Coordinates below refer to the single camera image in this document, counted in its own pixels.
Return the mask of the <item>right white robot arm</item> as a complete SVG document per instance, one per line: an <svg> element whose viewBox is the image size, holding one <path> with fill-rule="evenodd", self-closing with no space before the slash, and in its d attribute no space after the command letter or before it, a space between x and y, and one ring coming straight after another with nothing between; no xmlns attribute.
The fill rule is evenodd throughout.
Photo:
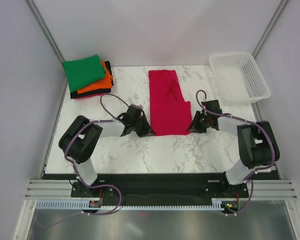
<svg viewBox="0 0 300 240"><path fill-rule="evenodd" d="M192 133L206 133L208 128L227 132L237 137L239 160L224 172L219 191L225 197L237 191L259 171L270 169L280 159L280 150L268 121L252 122L230 115L197 111L188 127Z"/></svg>

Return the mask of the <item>red t-shirt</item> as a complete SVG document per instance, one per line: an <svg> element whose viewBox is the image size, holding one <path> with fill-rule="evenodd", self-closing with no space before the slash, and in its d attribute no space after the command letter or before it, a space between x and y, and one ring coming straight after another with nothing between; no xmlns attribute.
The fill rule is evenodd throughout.
<svg viewBox="0 0 300 240"><path fill-rule="evenodd" d="M190 134L191 102L185 101L175 70L150 70L150 124L157 137Z"/></svg>

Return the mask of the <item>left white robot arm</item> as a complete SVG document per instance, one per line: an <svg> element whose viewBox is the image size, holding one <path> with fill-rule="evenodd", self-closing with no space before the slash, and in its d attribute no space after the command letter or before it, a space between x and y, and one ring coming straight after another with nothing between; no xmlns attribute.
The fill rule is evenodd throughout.
<svg viewBox="0 0 300 240"><path fill-rule="evenodd" d="M96 196L100 185L91 160L98 140L108 137L124 137L135 132L138 137L155 136L146 116L130 117L126 113L109 120L91 120L79 115L59 140L58 146L64 158L72 164L74 172L83 183L82 191L89 197Z"/></svg>

